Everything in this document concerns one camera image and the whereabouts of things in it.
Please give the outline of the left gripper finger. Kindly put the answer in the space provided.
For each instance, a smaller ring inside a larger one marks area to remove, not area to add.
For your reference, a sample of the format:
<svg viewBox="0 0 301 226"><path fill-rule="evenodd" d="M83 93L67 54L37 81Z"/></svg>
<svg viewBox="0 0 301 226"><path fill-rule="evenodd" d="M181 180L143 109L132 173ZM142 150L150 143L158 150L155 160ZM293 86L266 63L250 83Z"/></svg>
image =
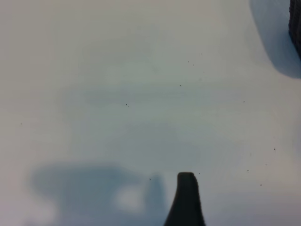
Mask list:
<svg viewBox="0 0 301 226"><path fill-rule="evenodd" d="M166 226L205 226L198 182L192 172L177 175L177 188Z"/></svg>

